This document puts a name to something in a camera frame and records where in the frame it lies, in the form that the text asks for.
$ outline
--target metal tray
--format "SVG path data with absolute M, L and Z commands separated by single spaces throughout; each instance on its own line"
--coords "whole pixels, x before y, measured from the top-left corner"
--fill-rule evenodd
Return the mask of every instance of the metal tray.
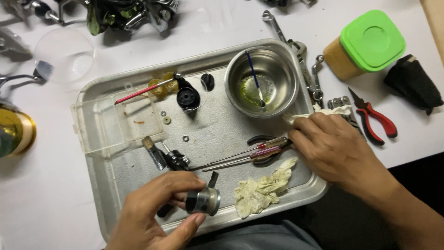
M 297 58 L 288 45 L 275 39 L 259 40 L 186 59 L 102 77 L 87 84 L 80 92 L 77 101 L 79 103 L 122 95 L 128 84 L 131 84 L 134 89 L 139 89 L 146 86 L 150 79 L 161 78 L 166 72 L 178 71 L 199 78 L 203 73 L 212 74 L 215 78 L 215 87 L 211 92 L 208 92 L 206 104 L 199 108 L 194 116 L 182 112 L 174 94 L 155 102 L 158 112 L 165 111 L 172 119 L 171 124 L 163 125 L 163 133 L 156 136 L 155 139 L 162 139 L 171 150 L 178 149 L 190 158 L 190 167 L 196 167 L 246 150 L 248 148 L 246 141 L 253 136 L 263 134 L 276 137 L 286 136 L 291 129 L 291 126 L 288 126 L 281 117 L 255 120 L 241 114 L 232 106 L 225 94 L 224 76 L 228 63 L 238 52 L 255 46 L 269 46 L 289 55 L 296 66 L 298 84 L 300 84 L 297 100 L 292 107 L 293 112 L 298 114 L 312 113 L 311 101 Z M 200 81 L 190 77 L 186 79 L 201 93 L 203 101 L 206 94 Z M 142 115 L 139 115 L 137 119 L 144 119 L 144 122 L 147 123 L 151 122 L 152 112 L 150 112 L 151 116 L 146 116 L 143 115 L 143 109 L 143 107 L 140 108 L 139 111 Z M 188 142 L 182 140 L 184 135 L 190 138 Z M 218 170 L 220 175 L 216 188 L 220 190 L 222 196 L 221 209 L 214 217 L 207 217 L 197 234 L 208 233 L 320 199 L 327 191 L 326 182 L 312 174 L 300 161 L 294 167 L 289 181 L 290 188 L 280 197 L 281 200 L 278 204 L 271 205 L 261 214 L 249 216 L 245 220 L 238 216 L 234 208 L 234 189 L 238 186 L 238 182 L 248 178 L 258 180 L 262 176 L 269 176 L 283 161 L 296 155 L 294 150 L 289 149 L 269 166 L 255 167 L 249 163 Z M 107 241 L 128 193 L 161 175 L 167 169 L 163 171 L 156 169 L 140 141 L 126 141 L 118 146 L 86 154 L 85 157 L 100 229 L 103 238 Z M 211 176 L 211 172 L 196 171 L 195 173 L 206 181 L 209 181 Z M 186 216 L 185 211 L 176 210 L 166 218 L 156 219 L 163 229 L 170 233 Z

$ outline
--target white tablecloth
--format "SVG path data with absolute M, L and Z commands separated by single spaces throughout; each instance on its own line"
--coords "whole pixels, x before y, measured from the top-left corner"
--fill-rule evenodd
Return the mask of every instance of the white tablecloth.
M 54 2 L 46 2 L 56 10 Z M 2 88 L 0 97 L 7 97 L 29 114 L 38 128 L 36 143 L 28 153 L 0 159 L 0 238 L 4 249 L 105 247 L 86 162 L 69 110 L 86 83 L 97 77 L 253 40 L 277 38 L 271 26 L 261 20 L 266 9 L 276 16 L 287 39 L 308 45 L 309 67 L 350 21 L 368 10 L 383 10 L 404 35 L 408 45 L 406 54 L 419 59 L 444 93 L 444 68 L 419 0 L 318 0 L 311 8 L 297 0 L 287 8 L 270 7 L 260 0 L 182 0 L 177 22 L 168 36 L 161 36 L 146 24 L 132 37 L 109 30 L 93 37 L 88 34 L 85 22 L 72 24 L 69 27 L 87 35 L 97 49 L 99 70 L 94 75 L 71 84 L 20 86 L 21 81 L 12 81 Z M 75 17 L 68 20 L 84 20 L 84 13 L 83 7 L 78 6 Z M 56 24 L 46 25 L 35 16 L 30 17 L 29 28 L 23 23 L 4 21 L 7 19 L 1 16 L 0 25 L 8 24 L 31 48 L 45 33 L 59 28 Z M 0 65 L 2 74 L 30 74 L 35 68 L 33 60 L 17 62 L 5 57 L 0 57 Z M 382 148 L 373 147 L 386 167 L 444 151 L 443 108 L 426 116 L 424 111 L 391 95 L 382 82 L 384 76 L 384 72 L 365 74 L 343 83 L 325 65 L 319 73 L 325 101 L 350 95 L 347 87 L 351 86 L 396 124 L 399 136 L 391 141 L 382 126 L 371 120 L 375 132 L 386 141 Z

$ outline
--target crumpled cloth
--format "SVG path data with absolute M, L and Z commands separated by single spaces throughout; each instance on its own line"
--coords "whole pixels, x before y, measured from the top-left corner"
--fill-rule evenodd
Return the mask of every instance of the crumpled cloth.
M 259 214 L 270 204 L 279 202 L 278 193 L 288 189 L 288 179 L 291 176 L 291 168 L 299 161 L 298 157 L 286 160 L 275 169 L 270 177 L 264 176 L 259 182 L 253 179 L 240 181 L 239 187 L 234 189 L 236 208 L 242 219 L 251 214 Z
M 314 112 L 321 112 L 324 113 L 326 115 L 333 115 L 333 114 L 338 114 L 338 115 L 350 115 L 351 114 L 351 110 L 352 110 L 352 106 L 351 105 L 345 105 L 342 107 L 338 107 L 338 108 L 334 108 L 334 109 L 321 109 L 321 107 L 319 106 L 319 104 L 315 104 L 313 105 L 314 108 Z M 299 118 L 299 117 L 309 117 L 311 114 L 306 114 L 306 115 L 292 115 L 289 113 L 285 113 L 282 115 L 282 118 L 284 118 L 285 122 L 293 125 L 294 119 Z

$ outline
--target nut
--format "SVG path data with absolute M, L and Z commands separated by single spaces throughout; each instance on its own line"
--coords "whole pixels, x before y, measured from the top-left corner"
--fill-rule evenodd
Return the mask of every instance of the nut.
M 171 117 L 169 117 L 169 116 L 165 116 L 165 117 L 163 118 L 163 123 L 164 123 L 165 125 L 170 124 L 170 123 L 171 123 Z

